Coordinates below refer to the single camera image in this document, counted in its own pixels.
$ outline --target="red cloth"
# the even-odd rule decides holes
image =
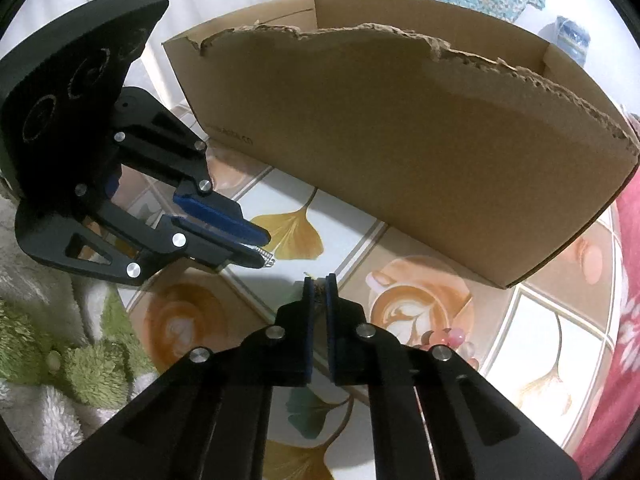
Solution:
[[[585,479],[607,459],[640,406],[640,171],[616,205],[628,275],[628,301],[622,306],[618,342],[600,403],[574,453]]]

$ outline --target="silver bolt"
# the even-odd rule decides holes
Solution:
[[[448,361],[451,359],[453,352],[448,346],[436,345],[431,349],[431,355],[433,355],[438,361]]]
[[[137,278],[140,275],[140,266],[136,262],[131,262],[127,266],[127,274],[130,278]]]
[[[84,196],[86,193],[86,184],[78,184],[74,189],[76,196]]]
[[[264,331],[264,335],[266,335],[269,339],[278,340],[284,337],[285,330],[283,327],[278,325],[271,325],[267,330]]]
[[[374,327],[371,323],[360,323],[356,327],[356,334],[364,339],[369,339],[373,337],[376,333],[376,327]]]
[[[203,363],[204,361],[209,359],[210,356],[211,352],[203,347],[194,348],[193,350],[191,350],[191,352],[189,352],[189,359],[191,359],[191,361],[194,363]]]
[[[172,242],[176,247],[184,247],[185,243],[187,243],[187,237],[182,233],[176,233],[172,238]]]
[[[210,180],[201,180],[198,183],[198,187],[200,191],[206,193],[207,191],[211,191],[211,181]]]

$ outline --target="white wall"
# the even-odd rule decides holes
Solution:
[[[585,70],[612,101],[640,112],[640,48],[610,1],[546,0],[543,10],[528,6],[516,25],[539,34],[558,15],[579,23],[591,35]],[[541,34],[547,40],[548,29]]]

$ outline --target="cardboard box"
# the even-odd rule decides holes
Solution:
[[[461,7],[277,0],[164,47],[211,137],[498,286],[571,243],[638,166],[638,138],[584,70]]]

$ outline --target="metal pin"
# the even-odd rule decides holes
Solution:
[[[448,361],[451,359],[453,352],[451,348],[446,345],[436,345],[431,349],[431,355],[433,355],[438,361]]]
[[[131,262],[127,266],[127,274],[130,278],[137,278],[140,275],[140,266],[136,262]]]
[[[76,196],[84,196],[86,193],[86,184],[78,184],[74,189]]]
[[[211,357],[211,352],[203,347],[194,348],[189,352],[189,359],[194,363],[203,363],[209,357]]]
[[[360,323],[356,327],[356,334],[364,339],[369,339],[373,337],[376,333],[376,327],[374,327],[371,323]]]
[[[198,183],[198,188],[200,188],[200,191],[203,193],[206,193],[207,191],[211,191],[211,181],[210,180],[201,180]]]
[[[264,335],[269,339],[278,340],[284,337],[285,330],[279,325],[271,325],[264,331]]]
[[[172,242],[176,247],[184,247],[185,243],[187,243],[187,237],[182,233],[176,233],[172,238]]]

